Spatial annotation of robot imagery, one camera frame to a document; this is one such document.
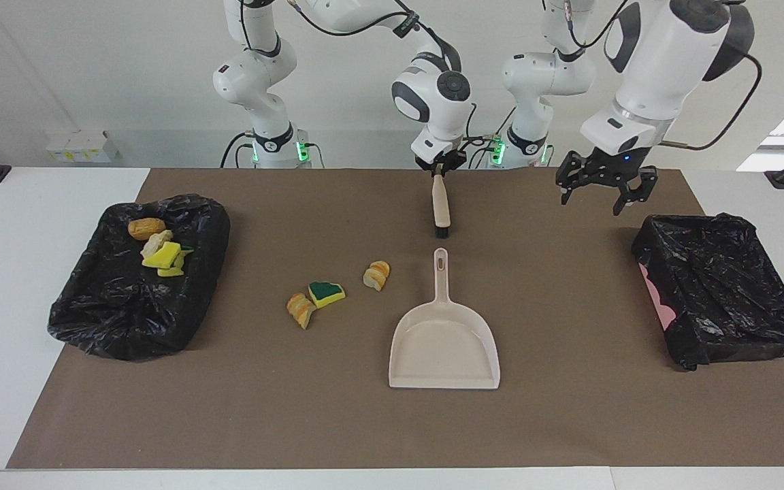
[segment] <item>brown mat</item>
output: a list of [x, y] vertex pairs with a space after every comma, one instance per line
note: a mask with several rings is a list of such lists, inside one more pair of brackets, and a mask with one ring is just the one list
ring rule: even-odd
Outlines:
[[[231, 215], [214, 303], [189, 350], [148, 363], [66, 347], [9, 468], [784, 466], [784, 360], [680, 372], [629, 251], [647, 214], [700, 214], [678, 171], [647, 205], [612, 189], [558, 203], [553, 170], [448, 177], [452, 237], [434, 238], [420, 171], [153, 170], [138, 201], [196, 192]], [[395, 391], [392, 333], [452, 297], [495, 335], [501, 388]], [[385, 291], [361, 285], [392, 264]], [[289, 295], [349, 298], [304, 332]]]

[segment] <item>white dustpan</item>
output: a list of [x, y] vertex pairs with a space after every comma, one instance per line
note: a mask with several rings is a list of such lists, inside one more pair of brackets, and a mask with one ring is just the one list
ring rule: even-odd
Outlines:
[[501, 367], [486, 320], [449, 299], [449, 261], [435, 251], [435, 301], [405, 314], [392, 338], [389, 386], [495, 390]]

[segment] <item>hole in dustpan handle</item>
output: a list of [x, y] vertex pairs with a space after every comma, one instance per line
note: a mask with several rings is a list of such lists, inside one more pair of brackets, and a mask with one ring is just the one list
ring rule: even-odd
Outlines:
[[449, 300], [449, 255], [445, 248], [435, 250], [435, 301]]

